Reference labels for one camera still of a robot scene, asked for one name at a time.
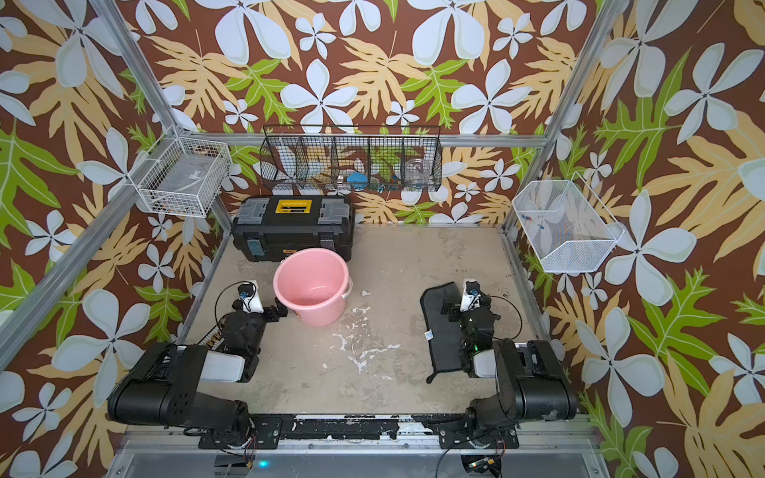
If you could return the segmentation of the black cloth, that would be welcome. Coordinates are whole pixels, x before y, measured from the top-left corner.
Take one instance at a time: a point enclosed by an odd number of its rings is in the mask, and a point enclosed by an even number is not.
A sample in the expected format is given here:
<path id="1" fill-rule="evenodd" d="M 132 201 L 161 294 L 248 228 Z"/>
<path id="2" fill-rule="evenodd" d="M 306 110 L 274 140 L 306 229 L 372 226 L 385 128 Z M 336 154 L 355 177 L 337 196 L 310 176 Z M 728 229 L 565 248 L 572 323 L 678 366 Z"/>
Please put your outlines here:
<path id="1" fill-rule="evenodd" d="M 426 289 L 420 297 L 420 306 L 426 323 L 426 342 L 432 361 L 432 373 L 426 378 L 432 384 L 439 374 L 465 372 L 470 378 L 477 378 L 473 357 L 486 350 L 462 350 L 460 330 L 457 323 L 451 323 L 442 313 L 444 303 L 460 306 L 462 294 L 454 282 Z"/>

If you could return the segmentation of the pink plastic bucket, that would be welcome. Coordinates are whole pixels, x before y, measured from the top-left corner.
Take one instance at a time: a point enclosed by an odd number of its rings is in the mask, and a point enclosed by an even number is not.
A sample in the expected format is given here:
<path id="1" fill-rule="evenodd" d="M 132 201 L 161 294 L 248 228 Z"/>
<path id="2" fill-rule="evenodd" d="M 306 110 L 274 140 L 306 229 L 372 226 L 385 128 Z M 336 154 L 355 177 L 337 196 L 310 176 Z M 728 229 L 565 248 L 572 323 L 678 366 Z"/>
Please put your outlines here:
<path id="1" fill-rule="evenodd" d="M 338 253 L 311 248 L 292 254 L 278 266 L 273 288 L 279 301 L 304 324 L 328 327 L 343 316 L 353 280 Z"/>

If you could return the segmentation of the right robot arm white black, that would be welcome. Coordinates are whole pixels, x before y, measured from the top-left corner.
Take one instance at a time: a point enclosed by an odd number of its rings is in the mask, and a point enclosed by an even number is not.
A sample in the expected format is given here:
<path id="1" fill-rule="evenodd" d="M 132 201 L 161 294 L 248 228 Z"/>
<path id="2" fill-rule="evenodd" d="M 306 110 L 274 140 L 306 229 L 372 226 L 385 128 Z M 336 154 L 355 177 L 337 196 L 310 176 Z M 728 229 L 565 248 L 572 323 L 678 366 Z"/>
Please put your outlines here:
<path id="1" fill-rule="evenodd" d="M 476 398 L 465 411 L 462 433 L 475 443 L 514 435 L 524 421 L 572 419 L 578 401 L 550 343 L 494 336 L 499 316 L 490 300 L 473 296 L 468 306 L 445 302 L 440 312 L 456 325 L 456 360 L 472 378 L 494 380 L 494 395 Z"/>

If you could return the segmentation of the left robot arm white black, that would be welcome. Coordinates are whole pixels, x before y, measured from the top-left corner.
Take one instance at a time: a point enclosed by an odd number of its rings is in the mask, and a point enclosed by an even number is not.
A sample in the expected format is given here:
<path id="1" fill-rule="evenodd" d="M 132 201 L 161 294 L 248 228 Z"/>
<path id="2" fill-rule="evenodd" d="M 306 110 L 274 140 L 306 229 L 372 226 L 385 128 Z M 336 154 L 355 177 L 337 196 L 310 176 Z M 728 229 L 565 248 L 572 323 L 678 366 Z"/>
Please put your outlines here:
<path id="1" fill-rule="evenodd" d="M 239 449 L 258 436 L 247 405 L 198 390 L 201 382 L 246 384 L 260 362 L 266 326 L 288 315 L 281 302 L 261 312 L 239 308 L 223 318 L 221 343 L 155 345 L 116 385 L 107 400 L 109 420 L 127 425 L 180 427 L 202 449 Z"/>

